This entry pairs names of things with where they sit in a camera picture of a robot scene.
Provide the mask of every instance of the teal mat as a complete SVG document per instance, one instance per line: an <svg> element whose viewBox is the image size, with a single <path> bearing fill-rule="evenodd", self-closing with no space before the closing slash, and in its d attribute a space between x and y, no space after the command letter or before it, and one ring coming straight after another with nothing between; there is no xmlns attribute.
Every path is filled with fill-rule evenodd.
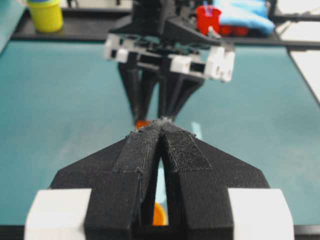
<svg viewBox="0 0 320 240"><path fill-rule="evenodd" d="M11 41L0 58L0 224L24 224L60 168L133 129L102 44ZM149 116L157 111L154 94ZM296 224L320 224L320 109L283 48L238 47L231 83L206 81L176 123L260 168Z"/></svg>
<svg viewBox="0 0 320 240"><path fill-rule="evenodd" d="M0 56L24 10L16 0L0 0Z"/></svg>

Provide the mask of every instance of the yellow container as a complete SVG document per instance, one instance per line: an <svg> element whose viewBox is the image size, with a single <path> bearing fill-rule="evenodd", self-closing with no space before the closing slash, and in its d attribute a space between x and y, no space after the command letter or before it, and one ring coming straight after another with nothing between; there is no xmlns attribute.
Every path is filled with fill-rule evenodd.
<svg viewBox="0 0 320 240"><path fill-rule="evenodd" d="M64 25L60 0L27 1L35 29L42 33L59 31Z"/></svg>

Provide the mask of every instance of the blue cloth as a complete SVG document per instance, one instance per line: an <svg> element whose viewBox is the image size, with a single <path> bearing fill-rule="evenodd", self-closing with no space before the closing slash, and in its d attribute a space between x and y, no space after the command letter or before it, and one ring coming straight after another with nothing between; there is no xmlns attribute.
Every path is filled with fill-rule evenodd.
<svg viewBox="0 0 320 240"><path fill-rule="evenodd" d="M264 0L215 0L215 6L222 11L221 25L258 29L266 35L275 29Z"/></svg>

